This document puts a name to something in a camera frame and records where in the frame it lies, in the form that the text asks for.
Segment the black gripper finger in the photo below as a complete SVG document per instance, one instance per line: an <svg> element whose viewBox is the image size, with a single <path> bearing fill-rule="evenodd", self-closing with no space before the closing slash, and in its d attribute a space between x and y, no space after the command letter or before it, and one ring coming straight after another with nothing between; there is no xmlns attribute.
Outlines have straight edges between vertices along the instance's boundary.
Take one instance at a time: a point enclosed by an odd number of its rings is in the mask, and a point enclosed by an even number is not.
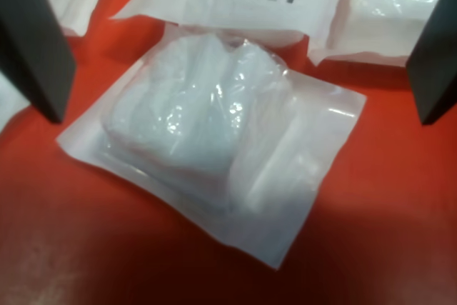
<svg viewBox="0 0 457 305"><path fill-rule="evenodd" d="M406 63L419 119L431 125L456 105L456 0L438 0Z"/></svg>
<svg viewBox="0 0 457 305"><path fill-rule="evenodd" d="M76 61L49 0L1 0L1 71L50 122L64 120Z"/></svg>

